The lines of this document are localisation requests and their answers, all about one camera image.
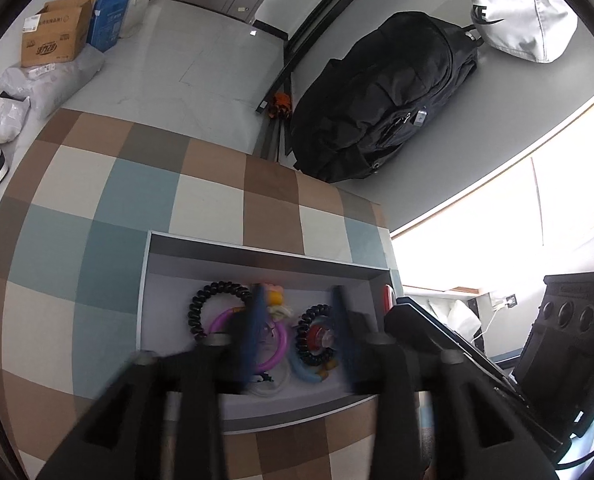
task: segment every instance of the wall outlet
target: wall outlet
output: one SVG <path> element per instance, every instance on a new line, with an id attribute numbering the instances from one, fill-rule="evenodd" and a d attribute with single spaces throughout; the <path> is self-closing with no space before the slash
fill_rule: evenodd
<path id="1" fill-rule="evenodd" d="M 514 306 L 517 305 L 517 297 L 514 294 L 511 294 L 510 296 L 506 297 L 506 306 L 508 308 L 513 308 Z"/>

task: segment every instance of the tag label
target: tag label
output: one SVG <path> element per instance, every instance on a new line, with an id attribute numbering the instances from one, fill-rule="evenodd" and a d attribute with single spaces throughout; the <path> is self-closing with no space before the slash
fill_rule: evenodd
<path id="1" fill-rule="evenodd" d="M 36 78 L 46 72 L 50 72 L 51 70 L 55 70 L 55 63 L 48 63 L 47 65 L 41 65 L 36 68 L 33 68 L 28 71 L 28 77 Z"/>
<path id="2" fill-rule="evenodd" d="M 413 122 L 413 124 L 415 126 L 421 126 L 422 124 L 424 124 L 424 121 L 426 120 L 427 115 L 428 115 L 428 112 L 426 111 L 426 108 L 422 108 L 420 111 L 417 112 L 417 115 L 415 116 L 415 121 Z"/>
<path id="3" fill-rule="evenodd" d="M 29 16 L 24 20 L 24 28 L 22 29 L 23 32 L 34 32 L 37 30 L 39 26 L 39 19 L 42 17 L 40 14 L 36 14 L 34 16 Z"/>

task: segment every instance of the purple ring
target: purple ring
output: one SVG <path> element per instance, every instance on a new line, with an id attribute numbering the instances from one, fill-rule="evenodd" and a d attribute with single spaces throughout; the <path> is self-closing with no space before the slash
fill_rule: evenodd
<path id="1" fill-rule="evenodd" d="M 215 320 L 211 323 L 208 327 L 208 332 L 218 332 L 221 328 L 225 325 L 226 320 L 232 316 L 232 312 L 235 309 L 240 309 L 240 307 L 229 308 L 225 310 L 219 316 L 215 318 Z M 275 368 L 279 362 L 283 359 L 283 356 L 286 354 L 286 350 L 288 350 L 288 333 L 286 332 L 286 327 L 282 323 L 275 323 L 274 321 L 270 320 L 269 325 L 271 328 L 277 329 L 277 335 L 279 336 L 279 341 L 277 342 L 277 350 L 275 353 L 270 357 L 270 359 L 264 361 L 263 363 L 257 365 L 255 368 L 255 373 L 267 372 L 272 368 Z"/>

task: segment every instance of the black spiral bracelet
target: black spiral bracelet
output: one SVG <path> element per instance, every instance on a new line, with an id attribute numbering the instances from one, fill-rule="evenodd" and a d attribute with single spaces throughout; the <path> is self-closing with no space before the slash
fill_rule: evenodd
<path id="1" fill-rule="evenodd" d="M 297 325 L 297 337 L 295 338 L 295 348 L 299 358 L 308 366 L 320 366 L 330 361 L 335 351 L 332 348 L 324 348 L 321 354 L 315 355 L 308 350 L 306 338 L 312 321 L 318 316 L 330 316 L 330 307 L 328 305 L 318 304 L 311 306 L 304 314 Z"/>
<path id="2" fill-rule="evenodd" d="M 208 298 L 216 294 L 232 294 L 237 296 L 244 304 L 251 298 L 250 291 L 238 283 L 212 282 L 210 285 L 200 288 L 188 306 L 188 326 L 197 341 L 206 337 L 202 326 L 202 306 Z"/>

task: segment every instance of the white nike bag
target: white nike bag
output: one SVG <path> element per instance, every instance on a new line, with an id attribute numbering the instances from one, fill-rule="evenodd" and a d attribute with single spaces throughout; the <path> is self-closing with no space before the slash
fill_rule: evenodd
<path id="1" fill-rule="evenodd" d="M 472 0 L 471 18 L 488 44 L 538 63 L 561 56 L 577 28 L 564 0 Z"/>

